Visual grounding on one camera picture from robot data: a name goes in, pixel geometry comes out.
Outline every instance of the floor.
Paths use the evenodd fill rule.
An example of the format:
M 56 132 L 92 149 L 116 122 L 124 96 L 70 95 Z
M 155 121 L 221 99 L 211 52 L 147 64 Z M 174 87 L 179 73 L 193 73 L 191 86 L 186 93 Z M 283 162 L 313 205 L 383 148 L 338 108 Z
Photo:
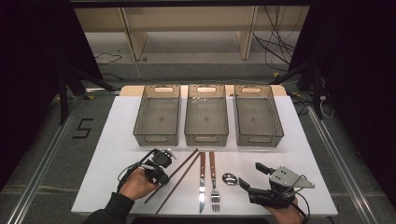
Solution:
M 256 35 L 268 39 L 270 33 Z M 284 38 L 288 35 L 290 33 L 282 34 Z M 242 60 L 233 32 L 149 33 L 138 62 L 131 60 L 123 34 L 86 36 L 105 81 L 115 87 L 156 81 L 268 83 L 274 80 L 276 73 L 282 75 L 285 72 L 281 70 L 288 68 L 277 57 L 266 53 L 255 39 L 249 59 Z M 295 45 L 297 39 L 298 32 L 292 33 L 288 44 Z M 281 54 L 276 46 L 272 49 Z M 298 93 L 309 100 L 310 92 L 297 91 L 298 78 L 290 78 L 283 86 L 287 92 Z M 49 105 L 42 131 L 0 193 L 0 223 L 7 223 L 13 215 L 21 215 L 18 223 L 81 223 L 84 220 L 70 210 L 118 94 L 97 90 L 98 87 L 88 81 L 84 85 L 89 89 L 85 97 L 69 93 L 71 117 L 65 125 L 59 125 L 57 98 Z M 309 223 L 396 223 L 394 207 L 356 153 L 336 111 L 331 118 L 331 106 L 323 105 L 330 119 L 318 120 L 310 105 L 297 103 L 301 99 L 295 101 L 295 112 L 300 115 L 307 140 L 339 212 L 332 219 L 311 217 Z M 88 136 L 81 138 L 86 132 L 78 127 L 89 128 Z

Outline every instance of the table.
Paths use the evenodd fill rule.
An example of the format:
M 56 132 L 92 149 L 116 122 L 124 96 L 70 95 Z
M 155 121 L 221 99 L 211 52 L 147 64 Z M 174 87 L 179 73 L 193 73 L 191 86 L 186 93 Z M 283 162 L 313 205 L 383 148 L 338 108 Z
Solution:
M 165 169 L 165 172 L 169 175 L 196 149 L 196 147 L 186 146 L 183 133 L 187 104 L 186 88 L 186 86 L 182 86 L 181 91 L 179 144 L 176 147 L 171 147 L 177 156 L 177 160 L 173 160 L 173 163 Z M 131 96 L 135 94 L 131 92 L 131 89 L 133 87 L 122 89 L 121 95 L 116 97 L 111 107 L 106 125 L 92 156 L 90 167 L 72 208 L 73 213 L 88 215 L 97 209 L 104 208 L 111 192 L 117 188 L 117 177 L 120 172 L 132 163 L 140 161 L 153 149 L 153 147 L 140 147 L 133 136 L 134 122 L 141 97 Z M 226 89 L 229 93 L 232 86 L 227 86 Z M 303 189 L 301 191 L 309 202 L 311 215 L 317 217 L 336 216 L 337 211 L 332 202 L 332 197 L 308 145 L 291 99 L 289 96 L 282 94 L 281 87 L 275 87 L 275 89 L 278 89 L 275 92 L 280 94 L 275 96 L 276 107 L 285 133 L 278 147 L 238 147 L 235 140 L 233 97 L 227 96 L 229 117 L 227 146 L 199 147 L 199 149 L 206 152 L 215 151 L 217 176 L 222 176 L 224 173 L 233 173 L 242 177 L 253 188 L 269 189 L 270 187 L 268 176 L 255 169 L 255 162 L 261 162 L 275 169 L 284 165 L 299 175 L 305 175 L 308 180 L 316 185 L 314 189 Z M 209 164 L 208 153 L 206 154 L 206 164 Z M 144 204 L 145 198 L 136 201 L 131 215 L 154 216 L 189 164 L 190 162 L 187 162 L 148 203 Z M 219 177 L 217 188 L 221 197 L 220 212 L 213 213 L 209 203 L 212 187 L 208 167 L 205 169 L 205 208 L 203 213 L 199 214 L 199 165 L 200 162 L 197 160 L 158 216 L 262 217 L 269 215 L 262 207 L 250 203 L 248 194 L 243 189 L 238 186 L 228 186 Z M 303 199 L 300 198 L 299 202 L 300 207 L 307 213 L 307 207 Z

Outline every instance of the black cable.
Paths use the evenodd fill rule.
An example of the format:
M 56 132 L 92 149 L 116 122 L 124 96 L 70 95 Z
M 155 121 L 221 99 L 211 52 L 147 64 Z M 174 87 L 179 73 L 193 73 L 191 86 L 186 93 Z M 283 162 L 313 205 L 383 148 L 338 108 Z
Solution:
M 272 25 L 272 27 L 273 27 L 273 31 L 271 32 L 272 34 L 271 34 L 271 37 L 272 37 L 272 35 L 274 35 L 274 32 L 276 33 L 276 35 L 274 35 L 274 37 L 277 39 L 277 41 L 279 42 L 279 45 L 281 44 L 281 43 L 283 43 L 283 41 L 281 40 L 281 37 L 280 37 L 280 34 L 279 34 L 279 32 L 277 31 L 277 29 L 276 29 L 276 26 L 274 25 L 274 23 L 273 23 L 273 20 L 271 19 L 271 16 L 270 16 L 270 14 L 268 13 L 268 10 L 267 10 L 267 7 L 264 7 L 264 9 L 265 9 L 265 12 L 267 13 L 267 17 L 268 17 L 268 19 L 270 20 L 270 22 L 271 22 L 271 25 Z M 276 23 L 277 23 L 277 17 L 278 17 L 278 7 L 276 7 Z M 285 54 L 283 53 L 283 50 L 282 50 L 282 48 L 280 48 L 280 51 L 282 52 L 282 55 L 283 55 L 283 58 L 285 59 L 285 60 L 282 60 L 283 62 L 285 62 L 285 63 L 287 63 L 287 64 L 290 64 L 289 62 L 287 62 L 286 61 L 286 57 L 285 57 Z
M 121 58 L 122 58 L 122 56 L 121 56 L 121 55 L 119 55 L 119 54 L 110 54 L 110 53 L 103 52 L 103 53 L 99 54 L 98 56 L 96 56 L 96 57 L 95 57 L 95 59 L 100 59 L 99 57 L 100 57 L 100 56 L 102 56 L 102 55 L 104 55 L 104 54 L 108 54 L 108 55 L 110 55 L 110 56 L 113 56 L 113 57 L 118 57 L 118 58 L 117 58 L 117 59 L 114 59 L 114 60 L 112 60 L 112 61 L 110 61 L 110 62 L 108 62 L 108 63 L 99 63 L 99 64 L 109 64 L 109 63 L 114 63 L 115 61 L 117 61 L 117 60 L 119 60 L 119 59 L 121 59 Z
M 287 193 L 289 190 L 293 189 L 294 186 L 297 184 L 297 182 L 298 182 L 301 178 L 306 179 L 306 176 L 305 176 L 305 175 L 300 175 L 300 176 L 296 179 L 296 181 L 294 181 L 294 183 L 293 183 L 288 189 L 286 189 L 285 191 L 283 191 L 282 193 Z
M 335 223 L 334 223 L 334 220 L 332 220 L 331 217 L 327 217 L 327 218 L 330 220 L 330 222 L 331 222 L 332 224 L 335 224 Z
M 119 80 L 124 80 L 125 79 L 123 77 L 116 76 L 116 75 L 114 75 L 112 73 L 103 73 L 102 76 L 113 76 L 113 77 L 117 77 Z
M 301 98 L 299 98 L 299 97 L 293 97 L 293 96 L 291 96 L 290 98 L 291 98 L 291 101 L 292 101 L 294 104 L 297 104 L 297 103 L 308 104 L 308 105 L 313 105 L 313 104 L 314 104 L 313 101 L 307 101 L 307 100 L 301 99 Z
M 290 34 L 288 36 L 286 36 L 286 38 L 284 40 L 287 40 L 291 36 L 291 34 L 294 32 L 294 30 L 296 29 L 298 23 L 300 22 L 301 16 L 303 15 L 303 11 L 304 11 L 304 6 L 301 7 L 300 16 L 298 17 L 297 22 L 294 24 L 293 29 L 291 30 Z
M 271 64 L 269 64 L 268 62 L 267 62 L 267 50 L 268 51 L 270 51 L 273 55 L 275 55 L 277 58 L 279 58 L 280 60 L 282 60 L 282 58 L 280 58 L 277 54 L 275 54 L 273 51 L 271 51 L 270 49 L 268 49 L 267 47 L 265 47 L 264 46 L 264 44 L 260 41 L 260 39 L 253 33 L 253 35 L 255 36 L 255 38 L 256 38 L 256 40 L 259 42 L 259 44 L 264 48 L 264 60 L 265 60 L 265 64 L 267 64 L 267 66 L 269 66 L 270 68 L 272 68 L 272 69 L 275 69 L 275 70 L 279 70 L 279 71 L 282 71 L 282 72 L 287 72 L 287 70 L 284 70 L 284 69 L 280 69 L 280 68 L 278 68 L 276 65 L 271 65 Z
M 301 98 L 300 96 L 298 96 L 297 94 L 294 94 L 294 93 L 292 93 L 292 92 L 287 92 L 287 95 L 288 95 L 291 99 L 297 100 L 297 101 L 299 101 L 299 102 L 304 102 L 304 103 L 308 103 L 308 104 L 313 104 L 313 103 L 314 103 L 313 101 L 305 100 L 304 98 Z
M 297 211 L 303 216 L 303 224 L 306 224 L 309 218 L 306 217 L 306 214 L 303 212 L 303 210 L 301 210 L 301 208 L 295 203 L 290 203 L 290 205 L 297 209 Z
M 307 223 L 308 222 L 308 220 L 309 220 L 309 218 L 310 218 L 310 216 L 311 216 L 311 210 L 309 209 L 309 204 L 308 204 L 308 201 L 306 200 L 306 198 L 301 194 L 301 193 L 298 193 L 297 192 L 297 194 L 298 195 L 300 195 L 300 197 L 302 197 L 303 199 L 304 199 L 304 201 L 305 201 L 305 203 L 306 203 L 306 208 L 308 209 L 308 215 L 307 215 L 307 217 L 306 217 L 306 221 L 304 222 L 303 221 L 303 224 L 305 224 L 305 223 Z M 299 210 L 299 212 L 303 212 L 300 208 L 298 208 L 298 206 L 297 206 L 297 208 L 296 208 L 297 210 Z
M 308 113 L 308 111 L 309 111 L 308 108 L 307 108 L 308 106 L 309 106 L 309 104 L 305 104 L 305 106 L 303 107 L 303 109 L 301 109 L 300 112 L 297 113 L 297 115 L 298 115 L 298 116 L 306 115 L 306 114 Z
M 145 157 L 143 157 L 142 160 L 140 160 L 140 163 L 142 163 L 143 161 L 145 161 L 145 159 L 147 159 L 149 157 L 149 155 L 151 155 L 151 153 L 158 151 L 157 148 L 152 149 Z
M 301 102 L 301 101 L 292 101 L 292 102 L 293 102 L 294 105 L 297 105 L 297 104 L 312 105 L 312 104 L 309 104 L 307 102 Z
M 281 46 L 281 45 L 279 45 L 279 44 L 277 44 L 277 43 L 274 43 L 274 42 L 271 42 L 271 41 L 268 41 L 268 40 L 264 40 L 264 39 L 262 39 L 262 38 L 259 38 L 259 37 L 257 37 L 254 33 L 253 33 L 253 35 L 256 37 L 257 40 L 264 41 L 264 42 L 268 42 L 268 43 L 270 43 L 270 44 L 272 44 L 272 45 L 276 45 L 276 46 L 278 46 L 278 47 L 281 47 L 281 48 L 285 48 L 285 49 L 294 51 L 294 47 L 293 47 L 292 45 Z
M 286 12 L 286 9 L 287 9 L 287 8 L 288 8 L 288 7 L 285 7 L 285 9 L 283 10 L 282 19 L 281 19 L 279 25 L 277 26 L 277 30 L 278 30 L 278 33 L 279 33 L 279 38 L 280 38 L 280 40 L 282 41 L 282 44 L 283 44 L 284 47 L 286 47 L 286 43 L 285 43 L 285 41 L 282 39 L 282 37 L 280 36 L 280 26 L 282 25 L 282 21 L 283 21 L 283 18 L 285 17 L 285 12 Z M 291 54 L 290 54 L 290 52 L 288 51 L 288 49 L 285 48 L 285 50 L 288 52 L 289 56 L 291 57 Z
M 122 184 L 123 184 L 123 180 L 122 179 L 120 179 L 120 176 L 126 171 L 126 170 L 134 170 L 134 169 L 136 169 L 137 167 L 139 167 L 140 166 L 140 162 L 137 162 L 137 163 L 134 163 L 134 164 L 132 164 L 132 165 L 130 165 L 130 166 L 128 166 L 128 167 L 126 167 L 125 169 L 123 169 L 122 171 L 121 171 L 121 173 L 119 174 L 119 177 L 117 177 L 117 179 L 121 182 L 122 181 Z
M 282 59 L 280 56 L 278 56 L 276 53 L 274 53 L 273 51 L 271 51 L 270 49 L 268 49 L 267 46 L 264 46 L 263 43 L 260 41 L 260 39 L 253 33 L 254 37 L 256 37 L 257 41 L 259 42 L 259 44 L 266 50 L 270 51 L 270 53 L 274 54 L 278 59 L 282 60 L 284 63 L 288 63 L 288 61 L 285 61 L 284 59 Z

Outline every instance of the knife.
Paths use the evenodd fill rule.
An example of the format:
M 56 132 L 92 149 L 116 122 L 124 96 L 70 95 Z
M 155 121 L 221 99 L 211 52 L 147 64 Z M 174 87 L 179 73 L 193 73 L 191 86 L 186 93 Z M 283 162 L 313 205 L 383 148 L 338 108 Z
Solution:
M 205 205 L 205 153 L 201 152 L 201 172 L 199 180 L 199 213 L 202 213 Z

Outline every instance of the chopsticks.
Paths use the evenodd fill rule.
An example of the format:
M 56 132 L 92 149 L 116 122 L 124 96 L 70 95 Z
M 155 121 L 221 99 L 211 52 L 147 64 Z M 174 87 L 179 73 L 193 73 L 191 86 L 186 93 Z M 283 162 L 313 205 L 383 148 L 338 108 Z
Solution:
M 181 180 L 184 178 L 184 176 L 187 174 L 187 172 L 190 170 L 190 168 L 194 165 L 195 161 L 198 159 L 198 157 L 201 156 L 201 153 L 196 155 L 194 160 L 191 162 L 189 168 L 187 168 L 187 170 L 184 172 L 183 176 L 177 181 L 177 183 L 175 184 L 175 186 L 172 188 L 171 192 L 168 194 L 168 196 L 166 197 L 165 201 L 163 201 L 163 204 L 161 204 L 160 208 L 157 210 L 157 212 L 155 213 L 155 215 L 158 215 L 158 213 L 160 212 L 160 210 L 163 208 L 163 205 L 168 201 L 169 197 L 172 195 L 172 193 L 175 191 L 176 187 L 178 186 L 178 184 L 181 182 Z
M 174 176 L 175 175 L 175 173 L 178 171 L 178 170 L 180 170 L 180 168 L 184 165 L 184 164 L 186 164 L 186 162 L 187 161 L 189 161 L 190 160 L 190 158 L 196 153 L 198 151 L 198 148 L 196 148 L 191 154 L 190 154 L 190 156 L 186 159 L 186 160 L 184 160 L 183 161 L 183 163 L 181 163 L 178 167 L 177 167 L 177 169 L 171 174 L 171 175 L 169 175 L 169 179 L 171 179 L 172 178 L 172 176 Z M 145 200 L 145 203 L 146 202 L 148 202 L 151 198 L 152 198 L 152 196 L 154 196 L 154 194 L 156 194 L 157 193 L 157 191 L 158 190 L 160 190 L 160 188 L 162 188 L 163 187 L 163 185 L 161 185 L 158 189 L 156 189 L 154 192 L 152 192 L 152 194 Z

